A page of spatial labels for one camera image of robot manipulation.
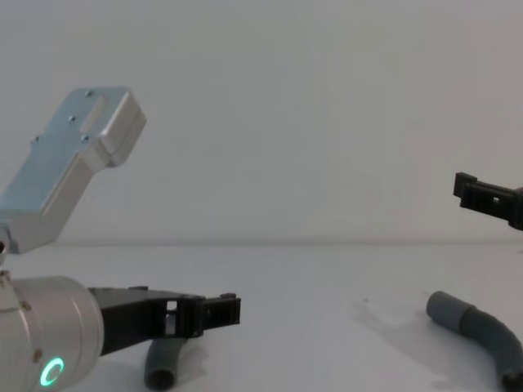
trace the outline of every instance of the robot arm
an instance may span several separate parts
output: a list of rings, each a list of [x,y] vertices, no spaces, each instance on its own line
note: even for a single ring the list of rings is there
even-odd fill
[[[0,195],[0,265],[8,253],[54,241],[90,179],[124,163],[144,125],[126,88],[72,91]],[[235,294],[86,288],[66,277],[11,279],[0,271],[0,390],[63,390],[100,356],[148,340],[145,383],[166,390],[183,342],[238,324],[239,314]]]

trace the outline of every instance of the white wall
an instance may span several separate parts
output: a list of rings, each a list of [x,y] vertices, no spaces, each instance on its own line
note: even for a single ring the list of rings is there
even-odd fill
[[[149,119],[63,243],[522,238],[454,173],[523,184],[523,2],[0,4],[0,185],[75,87]]]

